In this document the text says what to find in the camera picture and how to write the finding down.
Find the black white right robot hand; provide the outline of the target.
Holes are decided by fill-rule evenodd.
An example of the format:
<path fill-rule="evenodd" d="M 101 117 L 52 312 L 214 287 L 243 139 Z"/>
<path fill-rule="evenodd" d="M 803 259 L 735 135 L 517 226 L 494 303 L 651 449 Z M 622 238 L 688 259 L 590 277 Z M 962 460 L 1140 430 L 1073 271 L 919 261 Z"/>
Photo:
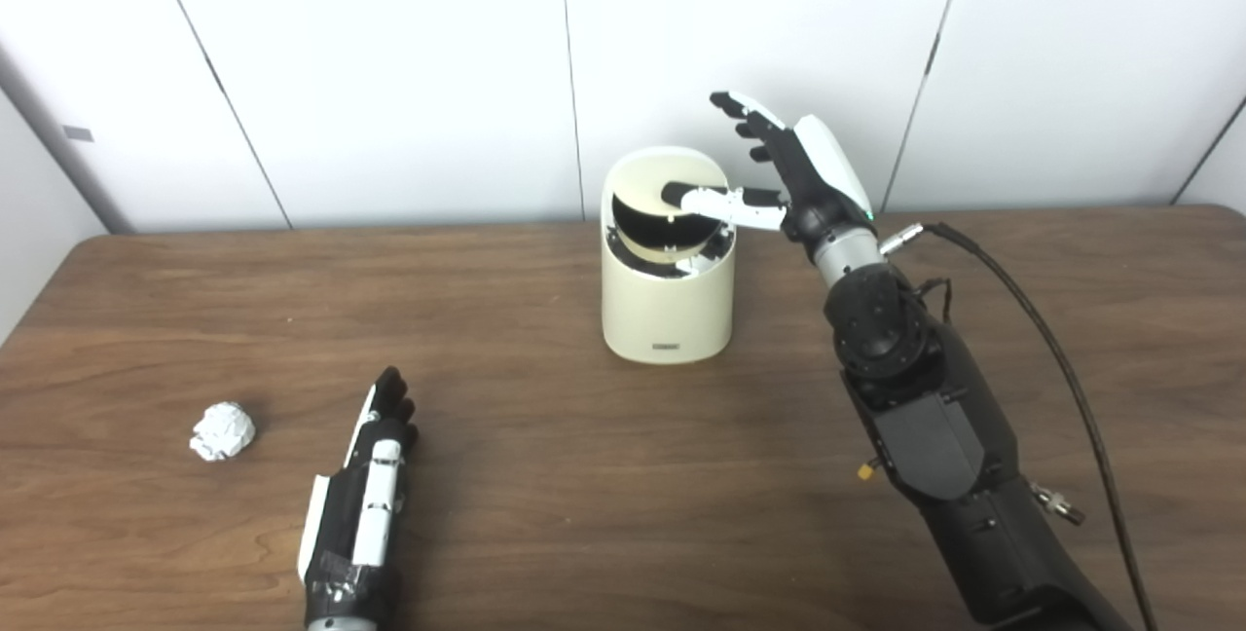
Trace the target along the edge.
<path fill-rule="evenodd" d="M 782 191 L 699 186 L 669 181 L 664 205 L 735 227 L 780 231 L 789 241 L 816 244 L 835 229 L 873 228 L 875 214 L 858 175 L 822 120 L 814 115 L 787 126 L 744 94 L 711 94 L 743 138 L 756 138 L 751 157 L 773 165 Z"/>

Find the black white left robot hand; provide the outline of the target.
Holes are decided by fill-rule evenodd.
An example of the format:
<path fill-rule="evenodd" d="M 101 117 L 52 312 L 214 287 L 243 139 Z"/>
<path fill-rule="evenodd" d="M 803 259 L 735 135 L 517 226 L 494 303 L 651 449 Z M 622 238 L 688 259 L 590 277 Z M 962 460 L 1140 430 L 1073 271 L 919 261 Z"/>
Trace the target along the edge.
<path fill-rule="evenodd" d="M 341 466 L 312 484 L 297 560 L 307 630 L 392 629 L 415 409 L 400 370 L 388 365 L 368 390 Z"/>

